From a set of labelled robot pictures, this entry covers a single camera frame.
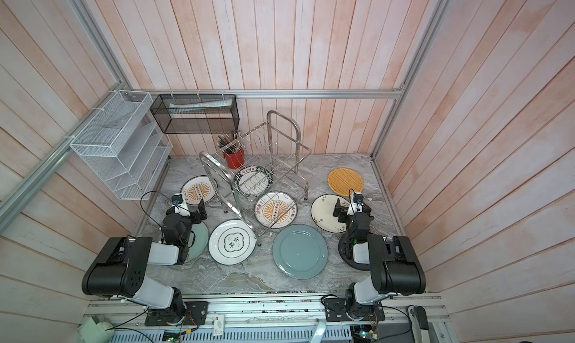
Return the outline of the yellow woven coaster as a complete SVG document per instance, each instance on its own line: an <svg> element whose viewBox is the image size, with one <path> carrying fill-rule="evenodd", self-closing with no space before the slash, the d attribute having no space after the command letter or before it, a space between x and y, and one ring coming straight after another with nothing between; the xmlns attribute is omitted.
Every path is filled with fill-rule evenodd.
<svg viewBox="0 0 575 343"><path fill-rule="evenodd" d="M347 196L350 190L362 192L365 182L362 176L349 168L334 169L327 179L329 187L337 194Z"/></svg>

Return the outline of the green rim lettered plate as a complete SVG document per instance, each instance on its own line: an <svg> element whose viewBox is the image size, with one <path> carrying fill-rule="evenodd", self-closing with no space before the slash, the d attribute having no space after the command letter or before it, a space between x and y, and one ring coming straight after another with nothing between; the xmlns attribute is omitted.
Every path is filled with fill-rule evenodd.
<svg viewBox="0 0 575 343"><path fill-rule="evenodd" d="M262 195L273 184L273 173L263 166L247 166L234 178L234 187L245 197Z"/></svg>

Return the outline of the orange sunburst plate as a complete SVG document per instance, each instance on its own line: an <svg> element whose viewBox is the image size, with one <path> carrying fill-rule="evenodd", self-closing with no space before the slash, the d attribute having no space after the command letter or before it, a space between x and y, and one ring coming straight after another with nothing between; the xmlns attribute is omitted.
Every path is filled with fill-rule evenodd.
<svg viewBox="0 0 575 343"><path fill-rule="evenodd" d="M181 194L187 204L198 205L202 200L206 203L214 198L216 190L207 175L199 175L184 183Z"/></svg>
<svg viewBox="0 0 575 343"><path fill-rule="evenodd" d="M298 213L295 199L287 193L272 191L255 204L256 220L271 229L281 229L293 223Z"/></svg>

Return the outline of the stainless steel dish rack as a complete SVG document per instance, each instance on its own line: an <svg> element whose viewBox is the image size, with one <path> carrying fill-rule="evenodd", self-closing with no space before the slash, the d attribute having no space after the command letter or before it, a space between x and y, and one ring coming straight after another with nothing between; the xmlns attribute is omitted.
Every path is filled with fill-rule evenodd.
<svg viewBox="0 0 575 343"><path fill-rule="evenodd" d="M255 217L255 204L266 193L279 191L292 196L298 205L309 198L309 182L299 166L311 154L303 144L302 132L296 121L278 111L267 113L266 120L246 133L235 135L242 143L245 164L263 166L273 173L273 184L262 195L245 197L234 187L234 178L241 170L229 169L220 147L212 154L201 152L200 161L216 189L216 197L223 211L233 213L244 221L260 238L277 230L261 225Z"/></svg>

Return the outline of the cream floral plate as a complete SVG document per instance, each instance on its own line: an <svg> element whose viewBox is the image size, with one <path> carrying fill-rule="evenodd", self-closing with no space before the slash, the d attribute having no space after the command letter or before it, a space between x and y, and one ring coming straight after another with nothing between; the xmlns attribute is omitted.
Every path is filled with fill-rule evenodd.
<svg viewBox="0 0 575 343"><path fill-rule="evenodd" d="M325 194L319 196L311 206L311 217L316 225L324 231L341 234L346 231L346 223L339 223L332 215L336 200L340 198L342 205L350 205L350 202L342 196Z"/></svg>

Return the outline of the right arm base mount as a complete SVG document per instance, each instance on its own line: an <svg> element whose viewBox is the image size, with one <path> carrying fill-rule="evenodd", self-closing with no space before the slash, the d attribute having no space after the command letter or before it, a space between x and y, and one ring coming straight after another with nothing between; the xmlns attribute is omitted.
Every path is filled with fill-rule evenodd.
<svg viewBox="0 0 575 343"><path fill-rule="evenodd" d="M385 313L381 306L357 304L353 299L327 295L320 299L328 322L344 321L384 321Z"/></svg>

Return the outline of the white green clover plate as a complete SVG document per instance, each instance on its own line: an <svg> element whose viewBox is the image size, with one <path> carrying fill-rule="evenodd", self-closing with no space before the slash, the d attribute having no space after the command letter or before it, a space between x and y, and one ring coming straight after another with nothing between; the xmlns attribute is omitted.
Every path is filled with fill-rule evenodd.
<svg viewBox="0 0 575 343"><path fill-rule="evenodd" d="M208 249L220 265L237 265L247 260L256 247L253 230L242 220L227 220L212 232Z"/></svg>

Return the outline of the light blue flower plate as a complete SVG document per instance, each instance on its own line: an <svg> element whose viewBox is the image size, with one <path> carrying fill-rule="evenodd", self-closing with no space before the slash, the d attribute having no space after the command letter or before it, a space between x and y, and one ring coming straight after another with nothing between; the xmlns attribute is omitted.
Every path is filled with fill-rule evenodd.
<svg viewBox="0 0 575 343"><path fill-rule="evenodd" d="M205 250L209 241L209 231L205 223L192 225L190 242L188 243L188 255L185 263L197 259Z"/></svg>

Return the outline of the red pen holder cup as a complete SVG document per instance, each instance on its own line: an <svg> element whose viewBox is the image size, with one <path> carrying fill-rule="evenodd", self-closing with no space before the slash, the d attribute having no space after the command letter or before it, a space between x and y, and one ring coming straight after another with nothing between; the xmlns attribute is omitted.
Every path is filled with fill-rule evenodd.
<svg viewBox="0 0 575 343"><path fill-rule="evenodd" d="M234 150L234 151L232 151L232 153L229 153L229 151L226 150L224 152L223 156L224 156L224 159L226 159L226 163L227 163L229 169L232 169L232 170L241 169L245 164L244 149L243 148L239 148L238 150Z"/></svg>

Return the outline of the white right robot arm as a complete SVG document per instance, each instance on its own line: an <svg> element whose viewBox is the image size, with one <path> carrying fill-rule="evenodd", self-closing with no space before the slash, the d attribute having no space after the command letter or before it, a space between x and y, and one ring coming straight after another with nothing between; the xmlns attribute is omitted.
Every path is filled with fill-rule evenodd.
<svg viewBox="0 0 575 343"><path fill-rule="evenodd" d="M373 319L383 315L376 306L389 295L425 292L425 274L410 238L389 238L370 232L371 208L361 194L354 194L347 207L337 201L332 215L346 227L338 242L341 258L352 268L368 271L370 276L351 284L343 298L323 298L328 321Z"/></svg>

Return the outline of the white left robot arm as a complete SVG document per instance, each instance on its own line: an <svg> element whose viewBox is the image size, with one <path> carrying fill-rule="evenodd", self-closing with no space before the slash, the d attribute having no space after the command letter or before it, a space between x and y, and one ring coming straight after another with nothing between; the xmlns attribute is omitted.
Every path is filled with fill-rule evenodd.
<svg viewBox="0 0 575 343"><path fill-rule="evenodd" d="M82 279L86 295L123 298L145 306L145 326L202 326L208 302L185 301L180 289L166 286L146 274L151 265L182 265L190 248L199 240L193 226L208 218L205 202L190 211L180 195L172 196L172 207L161 225L163 241L151 237L109 238Z"/></svg>

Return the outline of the black mesh wall basket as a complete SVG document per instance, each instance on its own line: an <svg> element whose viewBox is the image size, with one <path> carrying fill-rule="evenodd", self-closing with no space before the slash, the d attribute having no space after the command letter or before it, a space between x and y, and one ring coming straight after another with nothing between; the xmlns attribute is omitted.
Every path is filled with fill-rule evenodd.
<svg viewBox="0 0 575 343"><path fill-rule="evenodd" d="M160 94L151 113L163 133L233 133L240 117L236 97L226 94Z"/></svg>

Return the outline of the bundle of pens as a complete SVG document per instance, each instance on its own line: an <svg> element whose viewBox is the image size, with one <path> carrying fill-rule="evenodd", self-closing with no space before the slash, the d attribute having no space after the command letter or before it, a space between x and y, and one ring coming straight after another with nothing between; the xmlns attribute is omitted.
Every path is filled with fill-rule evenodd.
<svg viewBox="0 0 575 343"><path fill-rule="evenodd" d="M236 154L243 148L242 143L237 140L234 133L231 136L220 134L218 136L218 145L228 155Z"/></svg>

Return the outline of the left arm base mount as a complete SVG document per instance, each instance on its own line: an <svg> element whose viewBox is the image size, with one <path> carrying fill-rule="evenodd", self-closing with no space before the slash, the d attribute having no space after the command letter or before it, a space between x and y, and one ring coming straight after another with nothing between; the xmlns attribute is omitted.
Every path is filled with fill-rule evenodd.
<svg viewBox="0 0 575 343"><path fill-rule="evenodd" d="M146 327L191 325L202 326L208 314L207 301L183 301L167 309L152 309L145 319Z"/></svg>

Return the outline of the aluminium front rail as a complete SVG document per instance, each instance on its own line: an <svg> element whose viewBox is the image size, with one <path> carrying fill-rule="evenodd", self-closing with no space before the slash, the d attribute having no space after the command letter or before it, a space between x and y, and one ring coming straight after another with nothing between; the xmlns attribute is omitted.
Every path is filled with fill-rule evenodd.
<svg viewBox="0 0 575 343"><path fill-rule="evenodd" d="M212 328L215 317L225 316L225 328L258 328L258 327L307 327L325 321L329 326L375 324L383 332L385 324L405 324L404 314L411 306L425 309L428 323L435 332L439 342L458 342L442 298L438 294L395 296L380 303L379 311L373 316L363 318L352 314L338 313L331 319L331 308L320 302L322 293L254 293L254 294L214 294L184 295L183 301L190 305L205 302L207 307L201 309L195 318L205 316L203 327Z"/></svg>

